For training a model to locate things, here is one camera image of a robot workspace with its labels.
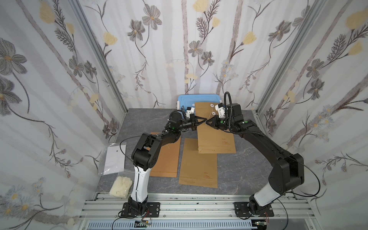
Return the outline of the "kraft file bag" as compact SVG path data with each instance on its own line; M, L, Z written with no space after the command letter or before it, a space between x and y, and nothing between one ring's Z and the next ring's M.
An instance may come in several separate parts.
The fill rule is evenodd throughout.
M186 138L184 140L179 184L218 187L217 155L199 153L197 139Z
M176 178L180 153L181 138L175 143L161 147L159 158L151 169L150 176Z
M195 103L195 115L211 119L218 115L217 103ZM200 154L233 154L236 153L234 135L203 123L197 127L198 152Z

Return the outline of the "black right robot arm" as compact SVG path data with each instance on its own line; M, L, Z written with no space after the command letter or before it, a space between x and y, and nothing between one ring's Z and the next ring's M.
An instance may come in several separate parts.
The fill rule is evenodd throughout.
M215 110L217 114L206 122L207 125L239 135L259 150L272 166L267 184L251 195L247 204L250 215L260 216L271 207L273 201L304 183L303 157L283 149L264 134L255 122L245 120L239 104L220 103Z

